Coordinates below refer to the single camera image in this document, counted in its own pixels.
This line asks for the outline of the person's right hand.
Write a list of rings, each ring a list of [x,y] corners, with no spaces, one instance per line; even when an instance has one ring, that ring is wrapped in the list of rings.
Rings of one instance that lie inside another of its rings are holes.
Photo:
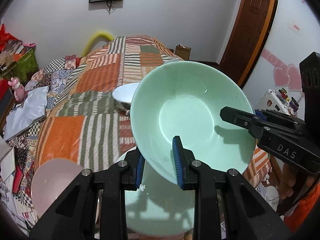
[[[284,163],[280,184],[278,187],[280,202],[283,202],[287,197],[291,197],[293,195],[294,193],[293,186],[295,185],[299,175],[300,174],[297,173],[294,167],[290,166],[287,163]],[[310,188],[315,182],[315,180],[316,180],[316,175],[308,176],[308,178],[306,178],[305,180],[305,186],[307,188]],[[316,197],[315,199],[318,200],[319,190],[316,188],[312,189],[308,194],[308,198],[311,196],[313,197],[313,195]]]

